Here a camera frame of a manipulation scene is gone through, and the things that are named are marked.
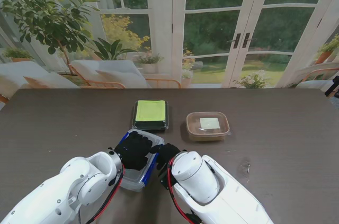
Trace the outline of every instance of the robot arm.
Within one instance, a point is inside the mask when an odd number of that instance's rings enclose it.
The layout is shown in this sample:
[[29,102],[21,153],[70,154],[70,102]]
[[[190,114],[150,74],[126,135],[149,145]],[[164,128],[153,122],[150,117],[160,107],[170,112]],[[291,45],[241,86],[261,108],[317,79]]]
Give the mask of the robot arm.
[[[76,157],[68,161],[60,174],[42,184],[21,200],[0,224],[67,224],[73,221],[81,205],[90,205],[115,183],[123,169],[141,170],[152,146],[147,137],[134,131],[124,137],[109,153],[99,152],[89,158]],[[108,204],[116,188],[113,187],[104,204]],[[92,222],[105,209],[88,221]]]
[[178,155],[172,175],[179,197],[205,224],[273,224],[259,201],[207,155]]
[[113,151],[73,158],[60,174],[44,181],[22,199],[1,224],[70,223],[81,205],[92,204],[114,183],[121,169],[121,160]]

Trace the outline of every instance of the brown plastic container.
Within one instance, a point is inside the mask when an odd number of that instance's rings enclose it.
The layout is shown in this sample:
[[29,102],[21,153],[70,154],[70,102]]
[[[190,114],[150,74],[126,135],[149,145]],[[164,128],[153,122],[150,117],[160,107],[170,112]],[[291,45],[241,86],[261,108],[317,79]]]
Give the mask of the brown plastic container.
[[227,118],[220,112],[190,113],[186,125],[192,141],[220,141],[229,132]]

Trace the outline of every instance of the dark wooden table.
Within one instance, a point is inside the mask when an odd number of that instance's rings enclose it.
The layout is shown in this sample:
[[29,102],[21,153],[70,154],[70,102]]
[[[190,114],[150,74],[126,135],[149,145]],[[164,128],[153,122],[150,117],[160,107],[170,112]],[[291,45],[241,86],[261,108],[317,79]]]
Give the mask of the dark wooden table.
[[[20,90],[0,111],[0,219],[71,158],[114,147],[142,99],[167,100],[165,142],[214,158],[275,224],[338,222],[339,114],[315,89]],[[185,119],[195,111],[224,113],[231,135],[191,142]],[[155,173],[140,193],[118,190],[98,223],[186,223]],[[82,223],[99,204],[82,207]]]

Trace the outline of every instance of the white flowers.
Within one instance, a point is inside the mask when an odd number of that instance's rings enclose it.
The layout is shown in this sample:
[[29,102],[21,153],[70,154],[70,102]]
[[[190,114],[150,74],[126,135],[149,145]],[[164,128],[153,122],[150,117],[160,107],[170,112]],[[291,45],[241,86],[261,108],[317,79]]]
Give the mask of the white flowers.
[[183,69],[181,77],[182,78],[192,78],[193,77],[193,71],[188,70],[188,69]]
[[265,76],[265,73],[266,72],[263,69],[252,72],[251,74],[237,81],[237,83],[245,88],[265,88],[269,84],[270,79]]

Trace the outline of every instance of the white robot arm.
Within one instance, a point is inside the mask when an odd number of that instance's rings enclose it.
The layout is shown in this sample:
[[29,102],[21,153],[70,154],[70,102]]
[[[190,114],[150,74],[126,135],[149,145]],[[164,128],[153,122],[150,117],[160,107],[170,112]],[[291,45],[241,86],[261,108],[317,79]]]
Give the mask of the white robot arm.
[[121,160],[113,151],[73,158],[60,174],[44,181],[22,199],[0,224],[70,223],[81,205],[96,201],[121,170]]
[[273,224],[259,201],[211,157],[177,155],[174,189],[205,224]]

